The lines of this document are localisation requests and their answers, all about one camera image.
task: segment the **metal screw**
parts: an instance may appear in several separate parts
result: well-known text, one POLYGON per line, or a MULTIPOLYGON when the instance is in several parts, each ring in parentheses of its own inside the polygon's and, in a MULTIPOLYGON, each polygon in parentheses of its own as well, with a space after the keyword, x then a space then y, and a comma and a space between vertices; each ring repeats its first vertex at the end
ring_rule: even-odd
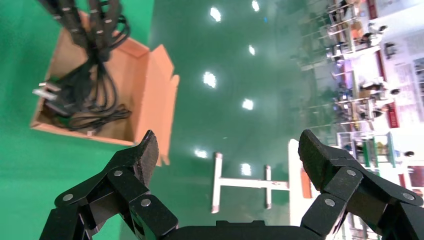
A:
POLYGON ((141 200, 141 206, 143 207, 147 207, 151 204, 152 202, 149 199, 143 199, 141 200))
POLYGON ((354 172, 352 170, 347 170, 346 172, 347 172, 347 174, 349 174, 351 176, 355 176, 357 174, 356 172, 354 172))
POLYGON ((72 194, 66 194, 65 196, 63 196, 62 200, 63 201, 69 201, 74 197, 74 195, 72 194))
POLYGON ((333 200, 331 200, 330 198, 327 198, 325 200, 325 204, 327 204, 330 207, 334 207, 336 205, 336 203, 333 200))
POLYGON ((121 176, 122 175, 122 171, 121 170, 115 171, 113 173, 113 175, 115 175, 116 177, 121 176))
POLYGON ((414 200, 414 199, 415 199, 415 197, 414 197, 414 196, 412 196, 411 194, 406 193, 406 192, 402 193, 402 195, 403 195, 406 199, 409 199, 409 200, 414 200))

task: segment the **white metal stand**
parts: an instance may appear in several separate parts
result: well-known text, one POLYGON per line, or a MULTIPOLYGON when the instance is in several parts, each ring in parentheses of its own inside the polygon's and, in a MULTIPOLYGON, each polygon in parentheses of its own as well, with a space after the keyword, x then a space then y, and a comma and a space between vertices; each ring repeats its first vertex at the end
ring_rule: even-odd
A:
POLYGON ((220 211, 221 186, 240 187, 240 188, 258 188, 266 189, 266 209, 272 206, 271 190, 289 190, 289 183, 286 181, 271 181, 271 167, 265 166, 265 179, 242 179, 221 177, 223 169, 222 153, 215 153, 215 174, 213 176, 213 193, 212 193, 212 211, 216 214, 220 211))

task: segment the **gripper fingertip pad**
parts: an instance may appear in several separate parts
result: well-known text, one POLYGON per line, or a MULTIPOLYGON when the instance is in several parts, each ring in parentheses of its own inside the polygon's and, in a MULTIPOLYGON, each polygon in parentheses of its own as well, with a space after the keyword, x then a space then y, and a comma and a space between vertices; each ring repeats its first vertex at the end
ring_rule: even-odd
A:
POLYGON ((327 165, 330 163, 325 147, 309 129, 305 129, 300 135, 297 153, 303 169, 317 190, 323 188, 327 165))

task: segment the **green floor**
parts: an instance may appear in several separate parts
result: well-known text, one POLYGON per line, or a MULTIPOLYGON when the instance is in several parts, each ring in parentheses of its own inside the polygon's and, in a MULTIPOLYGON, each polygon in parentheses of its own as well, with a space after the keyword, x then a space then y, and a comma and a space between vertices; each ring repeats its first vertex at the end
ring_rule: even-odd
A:
MULTIPOLYGON (((153 0, 122 2, 132 37, 152 48, 164 44, 181 77, 171 165, 156 169, 152 193, 180 226, 216 220, 289 224, 289 193, 283 191, 273 191, 272 209, 265 210, 265 190, 224 187, 220 212, 210 214, 212 154, 223 153, 224 177, 263 178, 269 164, 273 180, 287 181, 289 140, 306 127, 332 121, 325 111, 301 111, 329 102, 334 85, 329 70, 318 74, 299 65, 305 56, 310 62, 316 58, 312 50, 298 50, 301 34, 311 27, 298 22, 312 5, 259 0, 255 12, 249 0, 156 1, 154 10, 153 0), (210 16, 211 7, 221 12, 220 22, 210 16), (203 83, 205 72, 215 75, 215 88, 203 83), (244 99, 253 101, 253 110, 242 108, 244 99), (206 151, 207 158, 195 150, 206 151), (251 176, 241 176, 241 164, 250 165, 251 176)), ((121 147, 29 129, 37 101, 31 91, 44 78, 60 28, 34 0, 2 1, 0 23, 2 235, 37 239, 55 197, 97 173, 121 147)), ((327 138, 332 129, 314 131, 333 141, 327 138)), ((133 238, 115 217, 95 239, 133 238)))

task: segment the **cardboard box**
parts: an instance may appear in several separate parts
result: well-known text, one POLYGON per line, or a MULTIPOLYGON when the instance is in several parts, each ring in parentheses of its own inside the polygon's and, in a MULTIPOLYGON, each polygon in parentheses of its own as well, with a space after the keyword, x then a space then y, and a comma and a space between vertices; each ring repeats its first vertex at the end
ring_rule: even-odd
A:
MULTIPOLYGON (((50 76, 60 78, 86 59, 85 51, 74 45, 70 34, 63 30, 45 79, 50 76)), ((53 134, 124 146, 137 145, 147 130, 153 130, 159 146, 157 165, 160 166, 162 161, 169 165, 168 152, 180 78, 173 75, 174 66, 164 46, 150 51, 148 47, 129 38, 111 52, 106 67, 117 87, 119 103, 132 111, 128 119, 106 124, 96 135, 69 131, 52 124, 43 111, 44 100, 40 98, 30 127, 53 134)))

